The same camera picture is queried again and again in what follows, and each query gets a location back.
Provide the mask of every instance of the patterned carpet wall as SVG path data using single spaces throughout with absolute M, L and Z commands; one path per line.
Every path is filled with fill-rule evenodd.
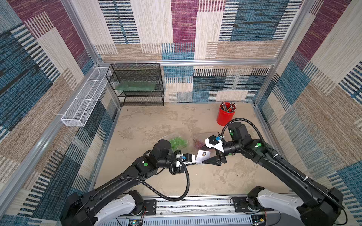
M 302 0 L 71 3 L 100 58 L 112 62 L 275 58 Z M 165 102 L 252 101 L 269 67 L 164 67 Z
M 165 102 L 253 101 L 270 65 L 161 67 Z
M 273 58 L 302 0 L 71 0 L 103 61 Z
M 258 105 L 285 157 L 343 192 L 348 225 L 362 225 L 361 21 L 362 1 L 316 1 Z
M 0 0 L 0 188 L 92 66 L 60 0 Z
M 0 0 L 0 189 L 92 67 L 60 0 Z M 115 116 L 104 90 L 87 126 L 63 127 L 0 220 L 57 225 L 71 192 L 91 186 Z
M 85 127 L 61 128 L 0 220 L 1 226 L 59 226 L 66 198 L 93 189 L 91 182 L 118 109 L 111 92 L 104 89 Z

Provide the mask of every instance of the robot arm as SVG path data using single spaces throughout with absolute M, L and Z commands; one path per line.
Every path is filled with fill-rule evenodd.
M 301 199 L 288 203 L 284 195 L 274 195 L 268 193 L 267 190 L 263 190 L 262 187 L 256 187 L 248 194 L 249 206 L 255 209 L 261 206 L 280 209 L 292 216 L 300 216 L 302 222 L 307 226 L 333 225 L 340 215 L 341 209 L 344 209 L 342 206 L 343 194 L 336 188 L 327 189 L 325 186 L 308 178 L 278 156 L 272 147 L 263 140 L 260 132 L 252 123 L 250 124 L 257 131 L 260 139 L 252 139 L 244 124 L 240 122 L 232 123 L 236 120 L 250 123 L 244 119 L 233 119 L 224 127 L 220 136 L 207 138 L 205 144 L 209 148 L 215 148 L 216 156 L 203 161 L 203 163 L 221 166 L 221 163 L 227 163 L 227 156 L 241 153 L 244 157 L 251 159 L 256 164 L 260 164 L 276 175 Z M 229 142 L 223 139 L 226 127 L 228 127 L 232 138 L 232 141 Z M 182 200 L 186 197 L 190 186 L 185 164 L 193 164 L 193 162 L 194 156 L 190 154 L 182 156 L 179 151 L 174 153 L 171 150 L 170 142 L 160 140 L 154 145 L 152 151 L 147 151 L 143 156 L 137 158 L 123 173 L 106 184 L 81 196 L 77 193 L 71 194 L 63 207 L 60 221 L 63 226 L 92 226 L 122 214 L 133 213 L 137 215 L 142 211 L 143 207 L 143 199 L 137 191 L 130 191 L 121 199 L 116 198 L 139 183 L 144 184 L 157 195 L 169 201 Z M 144 182 L 155 175 L 158 168 L 167 168 L 171 174 L 185 172 L 187 185 L 182 196 L 178 198 L 167 197 Z
M 285 198 L 286 196 L 284 195 L 278 196 L 268 190 L 262 191 L 264 188 L 261 189 L 261 187 L 259 187 L 258 192 L 250 192 L 248 195 L 250 206 L 255 206 L 257 209 L 259 208 L 257 203 L 259 203 L 259 206 L 261 205 L 263 207 L 278 210 L 284 209 L 283 212 L 301 219 L 307 226 L 333 225 L 340 215 L 341 209 L 344 209 L 342 206 L 343 194 L 339 190 L 336 188 L 328 189 L 313 181 L 285 159 L 278 156 L 276 152 L 271 151 L 270 149 L 272 149 L 272 147 L 262 139 L 262 136 L 256 128 L 254 129 L 256 129 L 259 134 L 260 139 L 252 139 L 246 126 L 240 122 L 228 123 L 227 127 L 233 141 L 223 141 L 223 132 L 219 137 L 209 137 L 205 140 L 205 144 L 207 145 L 207 143 L 209 143 L 208 147 L 215 148 L 216 156 L 205 160 L 203 163 L 220 166 L 222 162 L 227 163 L 227 156 L 241 153 L 244 157 L 251 159 L 256 164 L 261 165 L 277 176 L 292 189 L 302 201 L 291 201 L 288 196 L 288 198 Z

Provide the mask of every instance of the green item in bag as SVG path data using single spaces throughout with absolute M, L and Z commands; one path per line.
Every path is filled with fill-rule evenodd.
M 174 139 L 170 140 L 171 149 L 175 152 L 177 149 L 181 149 L 187 146 L 187 141 L 182 139 L 181 137 L 175 137 Z

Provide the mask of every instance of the black cable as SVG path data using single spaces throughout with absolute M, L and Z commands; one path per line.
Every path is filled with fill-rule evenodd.
M 79 211 L 80 211 L 90 200 L 92 200 L 92 198 L 94 198 L 97 194 L 98 194 L 98 192 L 95 193 L 94 195 L 92 195 L 92 197 L 89 197 L 89 200 L 86 201 L 86 202 L 83 204 L 83 206 L 81 206 L 81 207 L 79 208 L 79 210 L 75 213 L 75 215 L 74 215 L 72 221 L 69 223 L 69 225 L 72 225 L 73 220 L 74 220 L 75 216 L 77 216 L 77 214 L 79 213 Z
M 120 226 L 122 226 L 122 224 L 118 221 L 117 217 L 115 217 L 115 219 L 117 220 L 118 224 L 119 224 Z
M 229 203 L 230 203 L 230 205 L 234 206 L 234 204 L 231 203 L 232 198 L 233 198 L 233 197 L 231 197 L 231 199 L 229 200 Z M 243 210 L 241 210 L 241 211 L 242 211 L 243 213 L 246 213 L 246 214 L 255 214 L 255 213 L 259 213 L 259 212 L 260 212 L 260 211 L 258 211 L 258 212 L 247 213 L 247 212 L 244 212 Z
M 155 176 L 156 176 L 156 175 L 159 175 L 164 169 L 165 169 L 165 168 L 162 168 L 162 170 L 161 170 L 160 172 L 156 173 Z
M 274 223 L 272 225 L 268 225 L 268 226 L 273 226 L 273 225 L 276 225 L 277 223 L 279 223 L 280 219 L 282 218 L 282 215 L 280 214 L 280 211 L 278 211 L 278 212 L 279 212 L 279 220 L 276 223 Z
M 189 172 L 187 171 L 187 168 L 184 164 L 184 162 L 180 159 L 180 158 L 177 158 L 176 159 L 177 161 L 179 161 L 185 171 L 185 175 L 186 175 L 186 189 L 185 189 L 185 192 L 180 196 L 180 197 L 177 197 L 177 198 L 171 198 L 171 197 L 168 197 L 168 196 L 165 196 L 164 194 L 160 193 L 159 191 L 157 191 L 156 189 L 154 189 L 151 185 L 149 185 L 148 183 L 146 183 L 145 181 L 139 179 L 139 178 L 136 178 L 136 177 L 132 177 L 132 176 L 123 176 L 117 180 L 114 180 L 112 182 L 110 182 L 109 184 L 105 185 L 104 187 L 102 187 L 101 189 L 98 190 L 98 192 L 104 190 L 106 187 L 110 186 L 111 184 L 114 184 L 120 180 L 136 180 L 138 182 L 140 182 L 141 184 L 145 185 L 148 189 L 150 189 L 151 191 L 153 191 L 154 193 L 156 193 L 158 196 L 160 196 L 161 198 L 165 199 L 165 200 L 168 200 L 168 201 L 172 201 L 172 202 L 177 202 L 177 201 L 180 201 L 182 200 L 183 198 L 186 197 L 187 193 L 189 192 L 189 189 L 190 189 L 190 177 L 189 177 Z
M 144 213 L 143 213 L 142 216 L 141 216 L 141 222 L 143 222 L 144 217 L 146 216 L 146 211 L 147 211 L 147 208 L 144 207 Z
M 176 165 L 177 159 L 172 160 L 170 167 L 168 168 L 168 170 L 170 171 L 170 174 L 175 175 L 175 172 L 172 171 L 173 169 L 173 165 Z
M 282 160 L 278 154 L 276 152 L 274 152 L 265 142 L 263 136 L 261 135 L 260 131 L 258 130 L 258 128 L 248 119 L 244 119 L 244 118 L 235 118 L 230 120 L 223 128 L 223 130 L 221 131 L 221 135 L 220 137 L 224 136 L 224 132 L 227 128 L 228 125 L 230 125 L 231 123 L 235 122 L 235 121 L 244 121 L 249 123 L 253 129 L 256 131 L 256 133 L 258 134 L 259 138 L 260 138 L 260 142 L 266 147 L 267 151 L 271 154 L 271 156 L 280 164 L 282 165 L 284 168 L 286 168 L 289 172 L 291 172 L 292 174 L 294 174 L 295 176 L 297 176 L 300 180 L 303 180 L 306 184 L 308 184 L 309 186 L 311 186 L 312 188 L 314 188 L 317 192 L 319 192 L 320 194 L 322 194 L 323 196 L 329 198 L 337 207 L 341 208 L 342 210 L 344 209 L 344 206 L 339 203 L 337 200 L 335 200 L 332 196 L 330 196 L 328 193 L 326 193 L 324 190 L 320 189 L 318 186 L 314 185 L 311 181 L 306 180 L 306 177 L 301 175 L 300 173 L 298 173 L 297 171 L 295 171 L 294 169 L 292 169 L 291 167 L 289 167 L 284 160 Z
M 145 157 L 148 153 L 150 153 L 151 151 L 150 150 L 148 150 L 148 151 L 146 151 L 142 156 L 143 157 Z
M 344 209 L 343 209 L 343 211 L 344 211 L 344 215 L 346 216 L 346 222 L 344 222 L 344 223 L 334 223 L 334 225 L 346 225 L 347 224 L 347 222 L 348 222 L 347 213 L 346 213 L 346 211 Z

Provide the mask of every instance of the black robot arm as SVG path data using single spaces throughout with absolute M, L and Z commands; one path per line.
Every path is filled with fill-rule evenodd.
M 260 138 L 252 139 L 244 124 L 234 122 L 237 120 L 250 123 Z M 232 141 L 226 142 L 223 139 L 226 128 L 230 132 Z M 227 163 L 227 156 L 241 153 L 256 164 L 260 164 L 282 180 L 303 200 L 304 204 L 297 207 L 297 210 L 305 225 L 331 226 L 340 215 L 341 209 L 344 209 L 342 206 L 343 194 L 340 191 L 336 188 L 327 189 L 289 164 L 263 140 L 258 129 L 250 121 L 240 118 L 231 120 L 223 128 L 219 137 L 209 137 L 210 143 L 216 144 L 219 140 L 223 143 L 222 151 L 216 150 L 216 156 L 203 163 L 221 166 L 221 163 Z M 176 167 L 176 161 L 181 163 L 180 167 Z M 101 187 L 81 196 L 77 193 L 71 194 L 63 207 L 60 216 L 61 224 L 63 226 L 94 225 L 98 220 L 96 215 L 103 207 L 139 183 L 144 184 L 166 200 L 182 200 L 186 197 L 190 186 L 190 179 L 184 161 L 175 157 L 169 141 L 158 141 L 152 151 L 147 151 L 143 156 L 137 158 L 123 173 Z M 145 182 L 146 179 L 157 173 L 158 168 L 168 168 L 172 174 L 185 172 L 186 189 L 183 195 L 177 198 L 167 197 Z M 137 191 L 131 191 L 128 194 L 133 197 L 136 204 L 132 213 L 139 213 L 143 206 L 142 197 Z
M 92 226 L 98 220 L 96 214 L 103 207 L 128 189 L 140 183 L 143 183 L 164 199 L 170 201 L 183 199 L 188 193 L 190 179 L 183 161 L 178 159 L 181 166 L 176 167 L 174 164 L 176 160 L 175 154 L 171 150 L 170 142 L 167 140 L 159 140 L 158 143 L 154 145 L 152 151 L 147 151 L 143 156 L 137 158 L 123 173 L 104 185 L 81 196 L 77 193 L 71 194 L 66 199 L 60 216 L 60 222 L 63 226 Z M 144 182 L 146 179 L 155 175 L 159 167 L 169 168 L 172 174 L 185 172 L 187 182 L 186 190 L 182 196 L 177 198 L 167 197 Z M 132 213 L 139 213 L 143 206 L 142 197 L 137 191 L 131 191 L 128 194 L 130 194 L 135 201 L 139 202 Z
M 237 120 L 250 123 L 260 138 L 252 139 L 244 124 L 233 122 Z M 232 141 L 229 142 L 223 140 L 226 127 L 232 138 Z M 213 139 L 215 140 L 211 142 L 216 144 L 216 137 L 214 136 Z M 220 139 L 223 143 L 223 152 L 216 150 L 216 156 L 203 163 L 220 166 L 221 163 L 227 163 L 227 156 L 241 153 L 244 157 L 266 168 L 292 189 L 304 202 L 302 206 L 297 207 L 297 210 L 305 225 L 333 225 L 340 215 L 341 209 L 344 209 L 342 206 L 343 194 L 338 189 L 328 189 L 315 182 L 279 156 L 263 140 L 260 132 L 250 121 L 233 119 L 222 130 L 218 140 Z

